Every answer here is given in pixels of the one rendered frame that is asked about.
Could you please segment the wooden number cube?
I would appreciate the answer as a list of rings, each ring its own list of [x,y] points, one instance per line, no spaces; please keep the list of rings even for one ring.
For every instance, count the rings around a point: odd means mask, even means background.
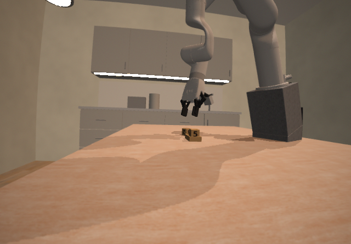
[[[200,130],[199,129],[189,129],[189,136],[190,137],[199,137]]]
[[[189,129],[191,128],[182,128],[182,135],[189,134]]]

